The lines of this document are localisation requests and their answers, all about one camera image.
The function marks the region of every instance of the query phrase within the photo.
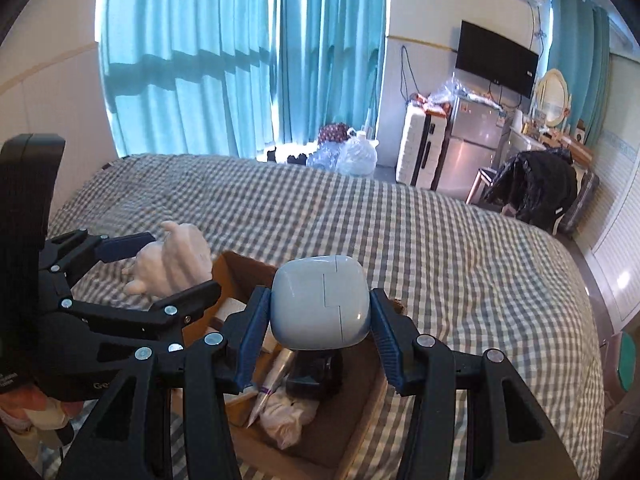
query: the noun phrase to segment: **bed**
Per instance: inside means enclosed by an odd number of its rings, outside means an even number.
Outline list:
[[[581,478],[598,477],[603,388],[590,302],[569,254],[541,230],[413,187],[220,156],[140,155],[98,172],[55,213],[49,235],[87,227],[112,237],[160,236],[167,219],[196,224],[213,257],[231,250],[279,266],[318,254],[353,256],[369,285],[405,304],[421,332],[463,352],[504,350]],[[98,264],[75,297],[148,307],[146,298],[123,294],[124,264]],[[411,408],[411,399],[388,389],[350,478],[395,477]],[[463,393],[456,409],[451,477],[461,479]],[[179,419],[172,444],[180,480]],[[246,464],[241,472],[267,478]]]

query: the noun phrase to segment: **round mirror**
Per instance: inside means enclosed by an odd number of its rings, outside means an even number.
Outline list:
[[[559,70],[549,70],[538,82],[536,103],[546,114],[547,126],[558,126],[562,122],[564,110],[569,106],[569,92]]]

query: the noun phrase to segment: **black tv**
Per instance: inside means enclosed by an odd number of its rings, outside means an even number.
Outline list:
[[[531,97],[538,54],[478,25],[462,22],[456,68]]]

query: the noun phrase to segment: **turquoise curtain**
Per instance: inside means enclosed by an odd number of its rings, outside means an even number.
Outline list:
[[[121,156],[273,144],[267,1],[106,0],[100,63]]]
[[[602,131],[609,79],[609,16],[591,0],[551,0],[553,43],[548,67],[557,68],[573,96],[568,123],[587,127],[586,144]]]
[[[318,128],[375,126],[386,0],[277,0],[277,103],[281,142],[306,144]]]

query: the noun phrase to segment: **refrigerator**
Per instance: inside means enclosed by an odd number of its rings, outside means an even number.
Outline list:
[[[435,190],[466,200],[479,168],[497,164],[496,153],[504,119],[500,110],[462,97],[456,98],[451,112],[452,126],[442,159]]]

